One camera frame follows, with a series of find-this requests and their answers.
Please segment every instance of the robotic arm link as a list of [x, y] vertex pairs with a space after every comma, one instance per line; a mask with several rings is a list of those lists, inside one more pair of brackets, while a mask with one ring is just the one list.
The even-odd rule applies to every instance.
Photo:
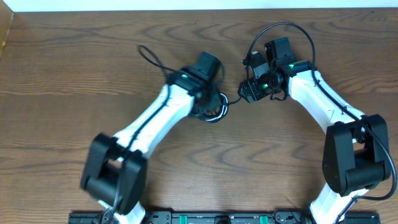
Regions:
[[[279, 101], [291, 96], [313, 116], [326, 134], [322, 161], [326, 184], [320, 195], [306, 212], [301, 213], [275, 211], [271, 216], [268, 213], [227, 216], [206, 213], [207, 221], [204, 221], [200, 214], [160, 212], [153, 217], [165, 218], [158, 219], [155, 224], [230, 224], [239, 218], [242, 218], [239, 222], [253, 224], [380, 223], [377, 214], [355, 216], [345, 213], [357, 198], [363, 198], [362, 195], [368, 190], [387, 180], [391, 172], [393, 188], [386, 197], [395, 191], [396, 172], [388, 154], [386, 122], [378, 114], [366, 116], [327, 85], [315, 67], [312, 40], [312, 63], [308, 60], [297, 61], [287, 37], [266, 43], [266, 58], [259, 52], [251, 52], [260, 35], [274, 26], [284, 24], [290, 25], [287, 22], [274, 24], [254, 40], [243, 60], [246, 70], [252, 70], [254, 76], [240, 83], [238, 95], [248, 103], [268, 95], [272, 100]], [[309, 37], [301, 27], [292, 26]], [[182, 118], [190, 116], [204, 121], [218, 121], [219, 116], [209, 117], [206, 113], [218, 107], [220, 113], [226, 115], [228, 99], [218, 91], [217, 83], [214, 82], [220, 66], [223, 69], [217, 58], [202, 52], [194, 66], [172, 70], [159, 96], [132, 124], [113, 137], [99, 134], [93, 140], [80, 187], [106, 210], [97, 216], [89, 215], [87, 219], [70, 216], [71, 224], [86, 223], [85, 220], [88, 220], [87, 223], [154, 224], [152, 216], [148, 216], [139, 203], [146, 182], [147, 160], [158, 143]], [[282, 99], [276, 97], [282, 92]], [[355, 142], [364, 144], [364, 148], [354, 151]]]

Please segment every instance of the black cable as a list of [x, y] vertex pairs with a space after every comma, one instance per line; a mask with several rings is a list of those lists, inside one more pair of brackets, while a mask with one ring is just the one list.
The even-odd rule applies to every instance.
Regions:
[[116, 184], [116, 192], [114, 195], [114, 200], [113, 200], [113, 207], [112, 208], [107, 208], [104, 210], [102, 217], [101, 217], [101, 224], [109, 224], [111, 220], [113, 220], [113, 215], [118, 209], [118, 202], [119, 202], [119, 194], [120, 194], [120, 187], [121, 187], [121, 179], [120, 176], [118, 178], [118, 182]]
[[340, 218], [348, 211], [349, 208], [351, 208], [351, 206], [353, 206], [355, 202], [357, 202], [357, 200], [355, 198], [351, 198], [351, 200], [348, 202], [345, 208], [340, 212], [340, 214], [337, 215], [335, 222], [332, 224], [337, 224]]
[[[145, 49], [147, 52], [149, 52], [151, 54], [151, 56], [153, 56], [156, 60], [156, 62], [152, 61], [150, 58], [148, 58], [141, 50], [141, 48]], [[176, 72], [174, 69], [171, 69], [169, 67], [166, 67], [162, 64], [162, 62], [159, 60], [159, 58], [151, 51], [149, 50], [146, 46], [144, 45], [139, 45], [138, 46], [138, 53], [141, 55], [141, 57], [143, 57], [147, 62], [155, 65], [156, 67], [159, 67], [160, 69], [162, 69], [162, 71], [165, 73], [164, 70], [169, 70], [171, 72]]]
[[239, 102], [239, 100], [241, 100], [242, 99], [242, 96], [240, 96], [237, 100], [235, 100], [235, 101], [232, 101], [232, 102], [229, 102], [228, 103], [228, 106], [229, 105], [232, 105], [232, 104], [235, 104], [235, 103], [237, 103], [237, 102]]
[[[164, 77], [165, 77], [165, 79], [166, 79], [166, 82], [167, 82], [167, 77], [168, 77], [168, 75], [167, 75], [166, 70], [169, 70], [169, 71], [172, 71], [172, 72], [174, 72], [175, 70], [173, 70], [173, 69], [171, 69], [171, 68], [165, 67], [165, 66], [163, 65], [163, 63], [160, 61], [160, 59], [158, 58], [158, 56], [156, 56], [156, 54], [153, 53], [153, 51], [149, 50], [149, 48], [147, 48], [146, 46], [139, 45], [137, 49], [138, 49], [139, 54], [140, 54], [144, 59], [146, 59], [149, 63], [155, 65], [156, 67], [159, 67], [159, 68], [162, 70], [163, 75], [164, 75]], [[144, 49], [146, 52], [148, 52], [148, 53], [155, 59], [156, 62], [153, 62], [151, 59], [149, 59], [148, 57], [146, 57], [146, 55], [142, 52], [141, 49]], [[127, 148], [126, 148], [127, 150], [130, 150], [130, 147], [132, 146], [132, 143], [137, 139], [138, 134], [142, 131], [142, 129], [145, 127], [145, 125], [147, 125], [147, 124], [151, 121], [151, 119], [154, 118], [154, 117], [157, 115], [157, 113], [159, 113], [159, 111], [160, 111], [164, 106], [166, 106], [166, 104], [167, 104], [167, 102], [168, 102], [168, 100], [169, 100], [169, 98], [170, 98], [170, 92], [171, 92], [170, 86], [167, 85], [167, 95], [166, 95], [165, 100], [163, 101], [163, 103], [161, 104], [161, 106], [160, 106], [159, 108], [157, 108], [157, 109], [155, 110], [155, 112], [153, 112], [153, 113], [152, 113], [152, 114], [139, 126], [139, 128], [134, 132], [134, 134], [132, 135], [132, 138], [131, 138], [131, 140], [130, 140], [130, 142], [129, 142]]]
[[305, 31], [303, 28], [301, 28], [300, 26], [298, 26], [297, 24], [291, 23], [291, 22], [278, 22], [275, 23], [267, 28], [265, 28], [263, 31], [261, 31], [257, 37], [253, 40], [248, 54], [246, 55], [245, 60], [249, 60], [250, 59], [250, 55], [251, 55], [251, 50], [254, 47], [254, 44], [256, 43], [256, 41], [258, 40], [258, 38], [260, 38], [260, 36], [265, 33], [267, 30], [275, 27], [275, 26], [279, 26], [279, 25], [288, 25], [288, 26], [294, 26], [296, 28], [298, 28], [299, 30], [301, 30], [308, 38], [308, 40], [311, 43], [311, 48], [312, 48], [312, 66], [311, 66], [311, 74], [312, 74], [312, 78], [315, 82], [315, 85], [317, 87], [319, 87], [319, 89], [322, 91], [322, 93], [324, 93], [337, 107], [339, 107], [339, 109], [346, 113], [348, 116], [350, 116], [351, 118], [353, 118], [355, 121], [357, 121], [364, 129], [365, 131], [373, 138], [376, 140], [376, 142], [380, 145], [380, 147], [382, 148], [382, 151], [384, 153], [384, 155], [387, 157], [387, 160], [390, 163], [391, 166], [391, 173], [392, 173], [392, 186], [390, 191], [382, 197], [369, 197], [369, 196], [355, 196], [354, 199], [357, 198], [361, 198], [361, 199], [366, 199], [366, 200], [376, 200], [376, 201], [380, 201], [380, 200], [385, 200], [390, 198], [394, 192], [396, 191], [397, 188], [397, 171], [396, 171], [396, 167], [394, 165], [394, 161], [392, 161], [392, 158], [390, 156], [390, 154], [387, 151], [387, 148], [385, 147], [385, 145], [382, 143], [382, 141], [379, 139], [379, 137], [369, 128], [366, 126], [366, 124], [364, 122], [362, 122], [359, 118], [357, 118], [355, 115], [353, 115], [351, 112], [348, 111], [347, 107], [341, 105], [339, 102], [337, 102], [336, 99], [334, 99], [320, 84], [320, 80], [317, 80], [316, 76], [315, 76], [315, 45], [312, 41], [312, 38], [310, 37], [310, 34], [307, 33], [307, 31]]

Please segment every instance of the white wall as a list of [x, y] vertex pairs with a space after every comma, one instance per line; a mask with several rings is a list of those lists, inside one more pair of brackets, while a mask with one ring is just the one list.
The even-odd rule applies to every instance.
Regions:
[[398, 7], [398, 0], [4, 0], [14, 12]]

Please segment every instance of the wire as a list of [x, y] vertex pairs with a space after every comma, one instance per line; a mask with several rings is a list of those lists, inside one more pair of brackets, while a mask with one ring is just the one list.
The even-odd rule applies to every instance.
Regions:
[[[156, 62], [152, 61], [150, 58], [148, 58], [141, 49], [145, 49], [147, 52], [149, 52], [151, 54], [151, 56], [153, 56], [156, 60]], [[162, 64], [162, 62], [159, 60], [159, 58], [153, 53], [153, 51], [149, 50], [146, 46], [144, 45], [139, 45], [138, 46], [138, 53], [141, 55], [141, 57], [143, 57], [147, 62], [155, 65], [156, 67], [159, 67], [160, 69], [162, 69], [163, 73], [165, 73], [164, 70], [169, 70], [171, 72], [176, 72], [174, 69], [171, 69], [169, 67], [166, 67]]]
[[242, 99], [242, 96], [240, 96], [237, 100], [235, 100], [235, 101], [232, 101], [232, 102], [229, 102], [228, 103], [228, 106], [229, 105], [232, 105], [232, 104], [235, 104], [235, 103], [237, 103], [237, 102], [239, 102], [239, 100], [241, 100]]
[[118, 209], [118, 203], [119, 203], [119, 194], [120, 194], [120, 187], [121, 187], [121, 179], [120, 175], [116, 184], [116, 192], [114, 194], [114, 200], [113, 200], [113, 207], [109, 207], [106, 210], [104, 210], [102, 216], [101, 216], [101, 224], [109, 224], [111, 223], [111, 220], [113, 220], [113, 215]]
[[[165, 77], [165, 79], [166, 79], [166, 82], [167, 82], [167, 77], [168, 77], [168, 75], [167, 75], [166, 70], [169, 70], [169, 71], [172, 71], [172, 72], [175, 72], [175, 70], [173, 70], [173, 69], [171, 69], [171, 68], [165, 67], [165, 66], [163, 65], [163, 63], [160, 61], [160, 59], [158, 58], [158, 56], [156, 56], [156, 54], [153, 53], [153, 51], [149, 50], [149, 48], [147, 48], [146, 46], [139, 45], [137, 49], [138, 49], [138, 53], [139, 53], [145, 60], [147, 60], [149, 63], [155, 65], [156, 67], [159, 67], [159, 68], [162, 70], [163, 75], [164, 75], [164, 77]], [[146, 57], [146, 55], [142, 52], [142, 49], [144, 49], [146, 52], [148, 52], [148, 53], [155, 59], [156, 62], [153, 62], [150, 58]], [[163, 103], [161, 104], [161, 106], [158, 107], [158, 108], [155, 110], [155, 112], [153, 112], [153, 113], [152, 113], [152, 114], [139, 126], [139, 128], [134, 132], [134, 134], [132, 135], [132, 138], [131, 138], [131, 140], [130, 140], [130, 142], [129, 142], [127, 148], [126, 148], [127, 150], [130, 150], [130, 147], [132, 146], [132, 143], [137, 139], [138, 134], [142, 131], [142, 129], [145, 127], [145, 125], [147, 125], [147, 124], [151, 121], [151, 119], [154, 118], [154, 117], [157, 115], [157, 113], [159, 113], [159, 111], [160, 111], [164, 106], [166, 106], [166, 104], [167, 104], [167, 102], [168, 102], [168, 100], [169, 100], [169, 98], [170, 98], [170, 92], [171, 92], [170, 86], [167, 85], [167, 95], [166, 95], [166, 99], [163, 101]]]
[[369, 196], [355, 196], [354, 199], [360, 198], [360, 199], [366, 199], [366, 200], [375, 200], [375, 201], [380, 201], [380, 200], [386, 200], [389, 199], [394, 192], [396, 191], [397, 188], [397, 171], [396, 171], [396, 167], [394, 165], [394, 161], [391, 158], [391, 155], [388, 153], [387, 148], [385, 147], [385, 145], [382, 143], [382, 141], [379, 139], [379, 137], [363, 122], [361, 121], [359, 118], [357, 118], [355, 115], [353, 115], [351, 112], [348, 111], [347, 107], [341, 105], [339, 102], [337, 102], [336, 99], [334, 99], [320, 84], [320, 80], [317, 80], [316, 76], [315, 76], [315, 45], [312, 41], [312, 38], [310, 37], [310, 34], [307, 33], [307, 31], [305, 31], [303, 28], [301, 28], [300, 26], [298, 26], [297, 24], [291, 23], [291, 22], [278, 22], [275, 23], [267, 28], [265, 28], [263, 31], [261, 31], [257, 37], [253, 40], [248, 54], [246, 55], [245, 60], [249, 60], [250, 59], [250, 55], [251, 55], [251, 50], [254, 47], [254, 44], [256, 43], [256, 41], [258, 40], [258, 38], [260, 38], [260, 36], [265, 33], [267, 30], [275, 27], [275, 26], [280, 26], [280, 25], [288, 25], [288, 26], [294, 26], [297, 29], [301, 30], [308, 38], [308, 40], [310, 41], [311, 44], [311, 48], [312, 48], [312, 66], [311, 66], [311, 74], [312, 74], [312, 78], [315, 82], [315, 85], [317, 87], [319, 87], [319, 89], [322, 91], [322, 93], [324, 93], [337, 107], [339, 107], [339, 109], [346, 113], [348, 116], [350, 116], [351, 118], [353, 118], [356, 122], [358, 122], [364, 129], [365, 131], [374, 139], [376, 140], [376, 142], [380, 145], [380, 147], [382, 148], [382, 151], [384, 153], [384, 155], [387, 157], [387, 160], [391, 166], [391, 173], [392, 173], [392, 186], [390, 191], [382, 197], [369, 197]]
[[213, 114], [215, 111], [204, 111], [204, 113], [211, 113], [210, 115], [204, 114], [204, 118], [199, 118], [201, 121], [204, 121], [206, 123], [216, 123], [219, 122], [221, 119], [223, 119], [227, 114], [228, 114], [228, 98], [224, 93], [220, 93], [220, 108], [217, 113]]
[[349, 208], [351, 208], [351, 206], [353, 206], [355, 202], [357, 202], [357, 200], [355, 198], [351, 198], [345, 208], [337, 215], [335, 222], [332, 224], [337, 224], [340, 221], [340, 218], [348, 211]]

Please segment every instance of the wooden table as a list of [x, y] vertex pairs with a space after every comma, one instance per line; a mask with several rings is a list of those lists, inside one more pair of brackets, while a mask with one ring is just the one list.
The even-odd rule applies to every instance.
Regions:
[[[398, 161], [397, 9], [18, 13], [0, 61], [0, 223], [66, 223], [71, 210], [101, 207], [79, 189], [91, 140], [114, 134], [149, 106], [164, 84], [137, 53], [145, 44], [169, 67], [201, 51], [226, 66], [230, 100], [245, 77], [241, 59], [265, 26], [292, 21], [317, 48], [328, 84], [389, 127]], [[255, 50], [288, 36], [299, 59], [306, 37], [278, 27]], [[179, 122], [149, 165], [144, 205], [175, 210], [303, 208], [325, 183], [324, 133], [296, 101], [231, 106], [217, 124]], [[391, 180], [372, 190], [382, 196]], [[398, 197], [360, 201], [395, 223]]]

